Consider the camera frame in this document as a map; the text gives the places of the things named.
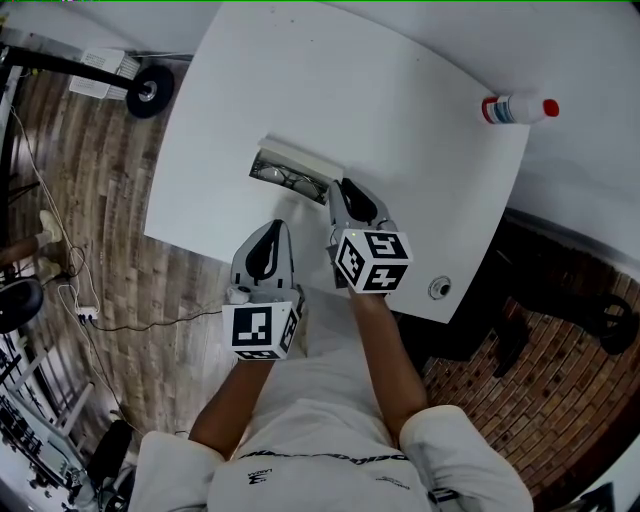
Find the white t-shirt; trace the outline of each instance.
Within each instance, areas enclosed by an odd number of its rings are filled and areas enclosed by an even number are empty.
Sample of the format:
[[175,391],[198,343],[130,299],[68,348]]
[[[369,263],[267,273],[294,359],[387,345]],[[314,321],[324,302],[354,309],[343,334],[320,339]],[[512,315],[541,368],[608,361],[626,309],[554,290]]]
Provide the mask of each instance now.
[[400,446],[390,447],[378,419],[307,399],[229,462],[205,446],[154,432],[142,442],[129,510],[435,512],[427,494],[435,488],[461,495],[463,510],[533,510],[515,471],[457,407],[416,414]]

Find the wooden floor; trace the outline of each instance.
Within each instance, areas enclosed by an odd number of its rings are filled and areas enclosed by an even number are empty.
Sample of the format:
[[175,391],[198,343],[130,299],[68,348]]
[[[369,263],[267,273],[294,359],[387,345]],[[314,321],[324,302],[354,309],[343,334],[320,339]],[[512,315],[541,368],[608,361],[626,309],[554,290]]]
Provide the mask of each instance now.
[[[186,65],[173,69],[181,79]],[[170,108],[153,120],[136,120],[124,102],[69,93],[68,80],[47,72],[29,77],[15,104],[71,242],[86,254],[101,302],[98,325],[144,326],[218,310],[228,267],[143,235]],[[12,172],[18,173],[12,187],[35,180],[17,128]],[[14,203],[9,212],[11,240],[41,231],[38,210],[42,208],[49,209],[42,190]],[[43,252],[68,265],[63,242]],[[86,270],[79,279],[80,304],[95,305]],[[36,346],[52,351],[52,366],[62,373],[58,380],[63,387],[71,382],[78,390],[89,379],[98,387],[81,418],[91,448],[108,425],[109,410],[117,406],[93,373],[88,341],[61,302],[59,293],[72,310],[71,291],[58,289],[58,284],[47,285],[43,308],[27,333]],[[91,327],[88,332],[127,420],[144,433],[190,428],[230,366],[219,345],[220,329],[220,315],[207,315],[142,333],[103,333]],[[101,372],[95,354],[92,358]]]

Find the eyeglasses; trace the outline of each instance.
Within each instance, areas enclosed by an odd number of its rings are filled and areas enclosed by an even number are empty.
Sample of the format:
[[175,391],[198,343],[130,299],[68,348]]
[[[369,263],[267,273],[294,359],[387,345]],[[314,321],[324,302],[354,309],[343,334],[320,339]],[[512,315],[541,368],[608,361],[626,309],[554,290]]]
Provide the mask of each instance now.
[[290,167],[261,160],[260,154],[253,162],[249,176],[298,192],[316,203],[327,204],[329,187],[326,183]]

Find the red bottle cap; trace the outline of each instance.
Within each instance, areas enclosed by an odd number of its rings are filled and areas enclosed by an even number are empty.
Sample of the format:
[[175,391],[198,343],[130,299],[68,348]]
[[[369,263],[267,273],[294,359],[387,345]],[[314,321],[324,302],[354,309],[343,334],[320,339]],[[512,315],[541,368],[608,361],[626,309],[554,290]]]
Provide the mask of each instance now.
[[560,107],[556,100],[544,100],[542,102],[542,108],[544,113],[549,117],[558,117],[558,114],[560,113]]

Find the white box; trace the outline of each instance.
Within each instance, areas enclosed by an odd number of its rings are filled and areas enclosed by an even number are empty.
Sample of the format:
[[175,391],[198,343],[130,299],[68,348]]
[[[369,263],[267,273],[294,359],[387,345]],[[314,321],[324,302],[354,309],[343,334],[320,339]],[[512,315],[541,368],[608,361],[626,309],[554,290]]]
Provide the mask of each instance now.
[[356,293],[397,289],[413,254],[405,233],[345,229],[335,264]]
[[286,359],[299,320],[291,302],[222,306],[224,343],[247,361]]

